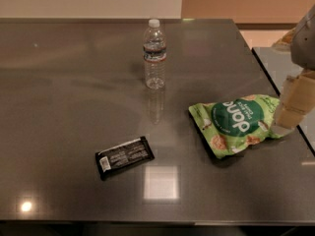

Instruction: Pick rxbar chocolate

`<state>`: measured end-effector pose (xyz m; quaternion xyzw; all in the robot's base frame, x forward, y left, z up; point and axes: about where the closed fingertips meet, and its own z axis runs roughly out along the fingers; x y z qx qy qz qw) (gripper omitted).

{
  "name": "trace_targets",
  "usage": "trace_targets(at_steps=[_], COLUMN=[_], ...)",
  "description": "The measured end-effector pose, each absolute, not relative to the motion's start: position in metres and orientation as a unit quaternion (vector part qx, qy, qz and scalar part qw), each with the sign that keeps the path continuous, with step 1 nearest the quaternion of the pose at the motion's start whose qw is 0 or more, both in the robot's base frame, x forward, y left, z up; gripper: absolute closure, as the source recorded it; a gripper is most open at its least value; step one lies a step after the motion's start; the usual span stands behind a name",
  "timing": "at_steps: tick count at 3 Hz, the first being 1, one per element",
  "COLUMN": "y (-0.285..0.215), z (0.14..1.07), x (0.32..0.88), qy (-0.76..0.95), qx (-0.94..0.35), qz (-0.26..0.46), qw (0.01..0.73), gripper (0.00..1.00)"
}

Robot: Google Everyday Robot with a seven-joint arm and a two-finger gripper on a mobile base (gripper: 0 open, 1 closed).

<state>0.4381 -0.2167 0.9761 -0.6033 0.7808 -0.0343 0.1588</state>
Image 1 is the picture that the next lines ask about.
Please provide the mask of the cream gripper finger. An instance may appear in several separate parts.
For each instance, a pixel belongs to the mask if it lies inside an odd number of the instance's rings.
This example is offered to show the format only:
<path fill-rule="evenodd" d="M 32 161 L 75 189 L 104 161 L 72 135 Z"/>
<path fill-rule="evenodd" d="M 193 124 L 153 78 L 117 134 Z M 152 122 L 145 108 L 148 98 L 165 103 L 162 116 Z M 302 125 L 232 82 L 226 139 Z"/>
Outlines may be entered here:
<path fill-rule="evenodd" d="M 314 107 L 315 71 L 303 70 L 296 77 L 287 76 L 274 114 L 272 132 L 279 136 L 289 134 Z"/>

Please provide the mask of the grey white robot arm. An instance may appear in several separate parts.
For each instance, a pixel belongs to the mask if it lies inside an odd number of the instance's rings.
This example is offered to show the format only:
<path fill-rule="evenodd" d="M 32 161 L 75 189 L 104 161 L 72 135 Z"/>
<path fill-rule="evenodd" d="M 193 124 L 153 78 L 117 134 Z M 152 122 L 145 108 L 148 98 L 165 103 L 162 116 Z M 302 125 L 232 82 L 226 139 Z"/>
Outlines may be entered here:
<path fill-rule="evenodd" d="M 302 68 L 283 82 L 280 103 L 271 126 L 273 133 L 285 136 L 292 132 L 315 107 L 315 5 L 297 24 L 291 44 L 291 61 Z"/>

